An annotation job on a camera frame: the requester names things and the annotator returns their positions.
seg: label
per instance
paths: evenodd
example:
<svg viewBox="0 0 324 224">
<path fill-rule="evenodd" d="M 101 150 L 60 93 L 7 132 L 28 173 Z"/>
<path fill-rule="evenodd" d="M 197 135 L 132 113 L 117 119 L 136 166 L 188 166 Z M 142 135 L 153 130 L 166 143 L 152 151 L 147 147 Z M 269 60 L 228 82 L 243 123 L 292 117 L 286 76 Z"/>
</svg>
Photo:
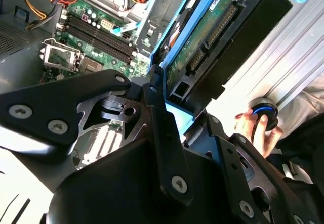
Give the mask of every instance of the label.
<svg viewBox="0 0 324 224">
<path fill-rule="evenodd" d="M 214 0 L 209 9 L 213 11 L 220 0 Z"/>
</svg>

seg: hand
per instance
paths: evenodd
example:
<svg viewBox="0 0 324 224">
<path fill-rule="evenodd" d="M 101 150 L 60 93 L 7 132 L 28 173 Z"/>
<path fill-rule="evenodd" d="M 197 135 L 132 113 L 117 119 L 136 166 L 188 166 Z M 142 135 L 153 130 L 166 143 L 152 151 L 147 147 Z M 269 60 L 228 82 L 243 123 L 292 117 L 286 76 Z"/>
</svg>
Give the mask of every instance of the hand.
<svg viewBox="0 0 324 224">
<path fill-rule="evenodd" d="M 235 117 L 235 131 L 248 138 L 258 152 L 264 158 L 267 158 L 279 141 L 282 135 L 282 129 L 277 126 L 271 131 L 270 135 L 266 136 L 265 130 L 268 123 L 268 117 L 262 115 L 258 125 L 256 126 L 257 120 L 258 115 L 253 114 L 253 110 L 249 109 L 246 113 Z"/>
</svg>

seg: ram slot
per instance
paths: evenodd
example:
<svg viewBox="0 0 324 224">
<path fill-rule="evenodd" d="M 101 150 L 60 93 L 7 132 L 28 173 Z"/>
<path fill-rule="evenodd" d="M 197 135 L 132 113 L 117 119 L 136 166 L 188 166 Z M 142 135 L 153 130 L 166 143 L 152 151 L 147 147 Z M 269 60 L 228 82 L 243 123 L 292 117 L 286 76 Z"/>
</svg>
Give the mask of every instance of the ram slot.
<svg viewBox="0 0 324 224">
<path fill-rule="evenodd" d="M 79 18 L 70 16 L 68 26 L 74 27 L 80 32 L 86 33 L 91 37 L 95 37 L 103 43 L 106 43 L 108 46 L 115 48 L 116 50 L 119 50 L 120 52 L 128 56 L 132 54 L 133 48 L 129 47 L 127 43 L 120 41 L 112 35 L 93 27 L 91 24 L 88 24 L 80 20 Z"/>
<path fill-rule="evenodd" d="M 68 32 L 69 34 L 71 34 L 72 36 L 79 38 L 80 40 L 83 40 L 84 42 L 90 44 L 91 46 L 101 50 L 104 53 L 107 53 L 113 57 L 115 57 L 116 59 L 123 61 L 127 64 L 130 63 L 130 57 L 119 52 L 118 50 L 115 50 L 112 47 L 109 47 L 108 45 L 106 45 L 105 43 L 97 40 L 96 38 L 93 38 L 85 33 L 80 32 L 79 30 L 73 28 L 73 27 L 69 27 L 66 29 L 66 32 Z"/>
</svg>

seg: screw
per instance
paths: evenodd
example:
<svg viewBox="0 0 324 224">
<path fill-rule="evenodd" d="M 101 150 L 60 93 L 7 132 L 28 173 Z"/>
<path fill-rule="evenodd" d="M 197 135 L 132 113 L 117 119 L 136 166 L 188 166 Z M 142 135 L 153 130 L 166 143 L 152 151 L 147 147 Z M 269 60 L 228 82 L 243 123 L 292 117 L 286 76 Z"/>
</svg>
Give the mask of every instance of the screw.
<svg viewBox="0 0 324 224">
<path fill-rule="evenodd" d="M 247 140 L 245 140 L 244 137 L 239 136 L 238 139 L 239 139 L 241 142 L 243 142 L 243 143 L 246 143 L 246 142 L 247 142 Z"/>
<path fill-rule="evenodd" d="M 188 190 L 186 181 L 180 176 L 173 176 L 171 180 L 173 188 L 175 188 L 181 194 L 184 194 Z"/>
<path fill-rule="evenodd" d="M 32 115 L 32 109 L 26 105 L 17 104 L 9 108 L 9 114 L 17 119 L 27 119 Z"/>
<path fill-rule="evenodd" d="M 239 206 L 240 206 L 240 208 L 241 208 L 241 211 L 242 211 L 245 215 L 247 215 L 249 218 L 252 219 L 252 218 L 254 217 L 254 211 L 253 211 L 251 205 L 249 205 L 248 202 L 246 202 L 246 201 L 244 201 L 244 200 L 241 200 L 241 201 L 239 202 Z"/>
<path fill-rule="evenodd" d="M 154 88 L 154 87 L 150 87 L 150 89 L 153 91 L 153 92 L 156 92 L 157 93 L 157 89 L 156 88 Z"/>
<path fill-rule="evenodd" d="M 213 117 L 212 118 L 213 119 L 213 121 L 216 123 L 216 124 L 218 124 L 219 123 L 219 120 L 218 119 L 216 119 L 215 117 Z"/>
<path fill-rule="evenodd" d="M 299 216 L 294 215 L 294 219 L 297 224 L 304 224 L 303 220 Z"/>
<path fill-rule="evenodd" d="M 116 79 L 120 82 L 125 82 L 125 79 L 123 79 L 121 76 L 116 76 Z"/>
<path fill-rule="evenodd" d="M 63 122 L 62 120 L 59 119 L 54 119 L 52 120 L 48 125 L 47 128 L 58 135 L 62 135 L 64 133 L 67 132 L 67 130 L 69 129 L 68 125 Z"/>
</svg>

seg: circuit board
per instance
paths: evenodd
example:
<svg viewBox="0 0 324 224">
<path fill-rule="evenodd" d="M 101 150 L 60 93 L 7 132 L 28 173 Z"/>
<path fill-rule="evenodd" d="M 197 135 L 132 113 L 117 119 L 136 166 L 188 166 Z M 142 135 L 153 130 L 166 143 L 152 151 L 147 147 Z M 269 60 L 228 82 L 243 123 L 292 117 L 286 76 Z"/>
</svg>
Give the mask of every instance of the circuit board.
<svg viewBox="0 0 324 224">
<path fill-rule="evenodd" d="M 129 66 L 68 33 L 61 34 L 58 37 L 58 40 L 64 40 L 66 45 L 81 50 L 87 57 L 102 64 L 104 70 L 117 70 L 123 73 L 128 79 L 135 76 L 146 75 L 148 64 L 142 61 L 137 61 L 136 58 L 134 59 L 134 63 L 132 63 L 134 66 Z"/>
<path fill-rule="evenodd" d="M 167 71 L 167 85 L 173 84 L 177 79 L 177 74 L 184 68 L 196 49 L 202 44 L 203 39 L 210 32 L 215 21 L 222 15 L 232 0 L 214 0 L 206 11 L 201 21 L 189 37 L 184 47 L 179 52 L 177 58 Z"/>
<path fill-rule="evenodd" d="M 116 17 L 115 15 L 107 14 L 84 0 L 77 0 L 75 3 L 70 4 L 66 9 L 68 12 L 79 18 L 82 18 L 82 15 L 87 15 L 89 19 L 93 21 L 101 21 L 102 19 L 107 19 L 118 27 L 125 24 L 122 19 Z"/>
<path fill-rule="evenodd" d="M 83 17 L 87 16 L 89 17 L 89 19 L 91 19 L 91 22 L 94 21 L 97 24 L 100 24 L 100 21 L 105 19 L 106 21 L 111 22 L 112 24 L 114 24 L 114 26 L 117 27 L 124 25 L 124 22 L 122 22 L 120 19 L 115 18 L 110 14 L 103 12 L 102 10 L 92 6 L 91 4 L 87 3 L 84 0 L 77 0 L 77 2 L 67 6 L 66 10 L 69 14 L 72 14 L 84 21 L 85 18 Z M 125 39 L 122 37 L 116 37 L 116 38 L 121 40 Z M 131 79 L 132 77 L 146 76 L 147 74 L 148 63 L 141 61 L 137 57 L 135 57 L 128 65 L 116 59 L 115 57 L 111 56 L 110 54 L 102 52 L 101 50 L 84 42 L 83 40 L 78 39 L 77 37 L 72 36 L 71 34 L 61 30 L 56 31 L 55 40 L 64 43 L 65 45 L 75 48 L 77 50 L 80 50 L 82 53 L 85 54 L 87 58 L 90 58 L 100 63 L 103 66 L 103 70 L 106 69 L 117 70 L 123 73 L 128 79 Z M 51 61 L 54 61 L 56 64 L 61 64 L 61 65 L 64 64 L 64 60 L 62 60 L 62 58 L 57 55 L 51 55 L 50 58 Z M 41 83 L 56 81 L 58 79 L 64 79 L 64 78 L 68 78 L 80 74 L 82 73 L 81 72 L 73 73 L 64 70 L 58 70 L 55 68 L 49 68 L 44 72 L 44 76 L 42 78 Z"/>
</svg>

